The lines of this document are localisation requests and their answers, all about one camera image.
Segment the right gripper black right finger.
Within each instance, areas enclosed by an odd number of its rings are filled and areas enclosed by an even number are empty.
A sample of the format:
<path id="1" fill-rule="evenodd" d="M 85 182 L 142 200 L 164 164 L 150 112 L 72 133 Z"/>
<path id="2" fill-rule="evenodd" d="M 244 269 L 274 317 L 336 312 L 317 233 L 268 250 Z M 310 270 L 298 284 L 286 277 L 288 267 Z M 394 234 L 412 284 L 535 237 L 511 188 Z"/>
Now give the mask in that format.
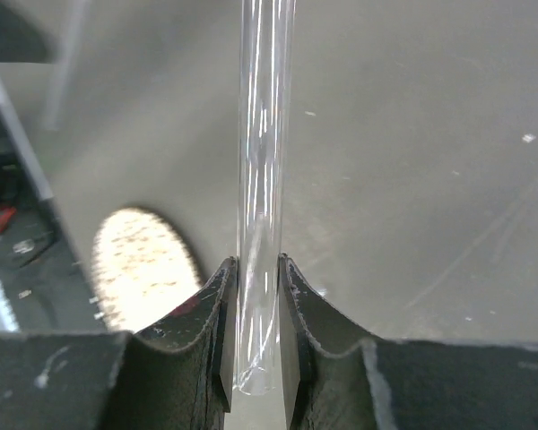
<path id="1" fill-rule="evenodd" d="M 279 258 L 290 429 L 538 429 L 538 344 L 386 340 Z"/>

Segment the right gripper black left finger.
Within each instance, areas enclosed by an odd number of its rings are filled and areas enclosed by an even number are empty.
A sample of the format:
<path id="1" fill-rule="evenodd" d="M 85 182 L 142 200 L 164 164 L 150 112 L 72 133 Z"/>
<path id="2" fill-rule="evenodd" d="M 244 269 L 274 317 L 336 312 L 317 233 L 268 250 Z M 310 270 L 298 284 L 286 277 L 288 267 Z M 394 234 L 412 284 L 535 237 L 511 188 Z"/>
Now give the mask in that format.
<path id="1" fill-rule="evenodd" d="M 154 325 L 0 333 L 0 429 L 221 429 L 231 408 L 238 263 Z"/>

